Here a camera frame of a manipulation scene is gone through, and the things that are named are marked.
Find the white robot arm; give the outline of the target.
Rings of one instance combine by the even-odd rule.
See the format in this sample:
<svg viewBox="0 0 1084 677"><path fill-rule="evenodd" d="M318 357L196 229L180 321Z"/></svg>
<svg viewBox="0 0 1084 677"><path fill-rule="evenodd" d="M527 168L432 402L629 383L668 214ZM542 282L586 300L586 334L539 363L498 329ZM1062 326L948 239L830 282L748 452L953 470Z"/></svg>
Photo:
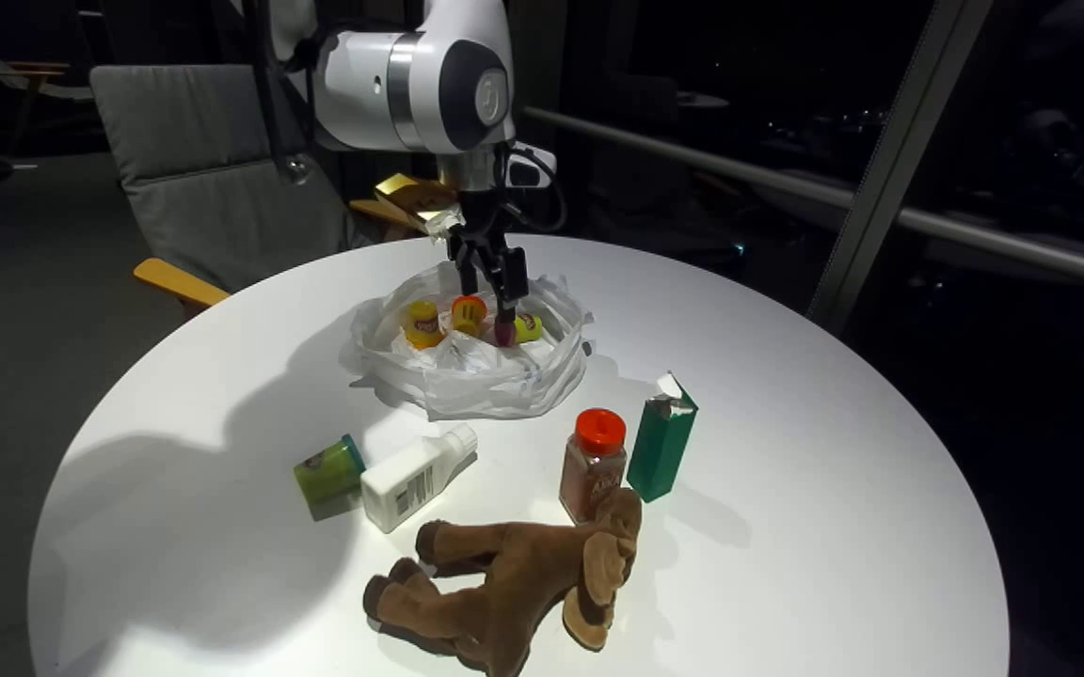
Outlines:
<svg viewBox="0 0 1084 677"><path fill-rule="evenodd" d="M505 0L422 0L409 30L332 30L324 0L238 0L253 79L271 126L271 91L295 92L318 137L344 151L431 153L457 194L448 255L461 288L492 288L488 338L516 344L527 255L505 239L519 219L507 190L516 151L516 65ZM279 130L269 141L295 174Z"/></svg>

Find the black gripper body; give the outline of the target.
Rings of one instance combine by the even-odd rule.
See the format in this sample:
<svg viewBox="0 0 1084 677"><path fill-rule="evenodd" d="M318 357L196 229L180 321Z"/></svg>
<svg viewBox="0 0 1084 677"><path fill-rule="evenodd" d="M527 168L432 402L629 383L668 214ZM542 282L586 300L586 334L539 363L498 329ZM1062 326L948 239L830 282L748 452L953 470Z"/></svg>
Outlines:
<svg viewBox="0 0 1084 677"><path fill-rule="evenodd" d="M448 255L485 269L519 268L524 253L507 244L516 221L519 205L507 190L465 190L461 221L448 229Z"/></svg>

